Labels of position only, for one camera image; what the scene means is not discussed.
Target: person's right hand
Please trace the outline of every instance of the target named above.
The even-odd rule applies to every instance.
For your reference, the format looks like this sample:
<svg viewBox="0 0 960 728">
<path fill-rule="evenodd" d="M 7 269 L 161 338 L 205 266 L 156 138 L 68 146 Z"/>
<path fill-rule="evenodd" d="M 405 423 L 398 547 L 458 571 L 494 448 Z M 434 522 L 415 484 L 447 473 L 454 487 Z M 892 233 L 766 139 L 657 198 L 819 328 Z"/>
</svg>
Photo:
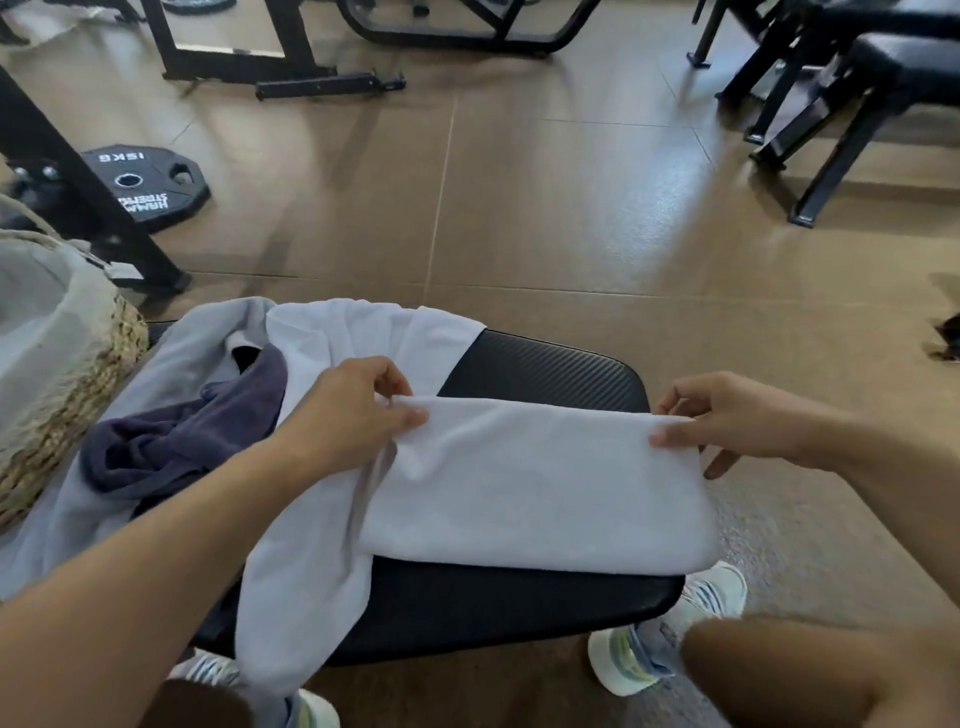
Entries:
<svg viewBox="0 0 960 728">
<path fill-rule="evenodd" d="M 820 468 L 827 430 L 850 417 L 729 372 L 678 379 L 654 413 L 694 418 L 651 435 L 655 448 L 721 448 L 704 472 L 707 479 L 720 477 L 741 455 L 781 457 L 805 468 Z"/>
</svg>

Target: black bench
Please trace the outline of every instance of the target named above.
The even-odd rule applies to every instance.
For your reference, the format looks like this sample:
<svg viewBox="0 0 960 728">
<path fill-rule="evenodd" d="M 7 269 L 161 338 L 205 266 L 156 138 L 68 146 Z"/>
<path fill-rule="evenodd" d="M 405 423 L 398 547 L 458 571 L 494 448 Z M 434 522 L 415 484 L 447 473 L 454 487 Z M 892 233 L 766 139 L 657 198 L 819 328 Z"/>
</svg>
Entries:
<svg viewBox="0 0 960 728">
<path fill-rule="evenodd" d="M 751 155 L 779 172 L 837 112 L 870 90 L 817 176 L 787 218 L 812 228 L 830 195 L 880 126 L 914 104 L 960 106 L 960 42 L 870 33 L 859 37 L 840 75 L 766 146 Z"/>
<path fill-rule="evenodd" d="M 845 55 L 853 41 L 864 33 L 960 39 L 960 3 L 956 0 L 786 0 L 754 54 L 718 94 L 723 103 L 736 106 L 778 60 L 786 60 L 744 140 L 763 143 L 770 124 L 805 65 L 835 53 Z"/>
<path fill-rule="evenodd" d="M 440 395 L 649 411 L 643 384 L 626 364 L 491 330 L 477 337 Z M 645 621 L 673 606 L 683 586 L 682 576 L 490 569 L 376 557 L 367 611 L 328 664 L 544 640 Z M 233 629 L 196 646 L 232 656 Z"/>
</svg>

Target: wicker basket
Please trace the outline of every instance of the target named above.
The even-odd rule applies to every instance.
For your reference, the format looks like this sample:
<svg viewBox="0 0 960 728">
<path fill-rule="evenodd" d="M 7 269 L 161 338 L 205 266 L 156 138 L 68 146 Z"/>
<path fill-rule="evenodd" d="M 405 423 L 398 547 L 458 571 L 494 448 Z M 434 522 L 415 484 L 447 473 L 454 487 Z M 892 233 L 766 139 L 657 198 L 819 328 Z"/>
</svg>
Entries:
<svg viewBox="0 0 960 728">
<path fill-rule="evenodd" d="M 90 256 L 0 231 L 0 532 L 26 517 L 63 457 L 147 350 L 147 326 Z"/>
</svg>

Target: forearm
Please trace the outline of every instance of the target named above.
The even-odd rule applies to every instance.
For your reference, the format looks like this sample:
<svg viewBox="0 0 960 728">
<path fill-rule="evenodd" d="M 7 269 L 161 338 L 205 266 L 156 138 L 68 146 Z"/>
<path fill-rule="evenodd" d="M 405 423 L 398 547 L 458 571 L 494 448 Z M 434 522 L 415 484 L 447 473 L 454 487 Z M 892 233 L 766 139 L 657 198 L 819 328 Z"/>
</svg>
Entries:
<svg viewBox="0 0 960 728">
<path fill-rule="evenodd" d="M 857 420 L 828 427 L 824 435 L 829 468 L 960 605 L 960 457 Z"/>
<path fill-rule="evenodd" d="M 309 486 L 264 445 L 0 607 L 10 725 L 136 725 L 267 526 Z"/>
</svg>

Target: person's left hand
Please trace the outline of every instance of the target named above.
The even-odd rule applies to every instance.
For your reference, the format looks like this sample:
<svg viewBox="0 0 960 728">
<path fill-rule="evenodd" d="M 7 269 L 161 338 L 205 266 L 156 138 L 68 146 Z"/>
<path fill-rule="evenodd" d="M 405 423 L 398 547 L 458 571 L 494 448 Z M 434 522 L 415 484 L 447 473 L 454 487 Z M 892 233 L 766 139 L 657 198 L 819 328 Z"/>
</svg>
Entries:
<svg viewBox="0 0 960 728">
<path fill-rule="evenodd" d="M 269 438 L 309 484 L 369 463 L 401 432 L 427 421 L 426 410 L 373 393 L 410 396 L 410 383 L 386 356 L 347 359 L 327 369 Z"/>
</svg>

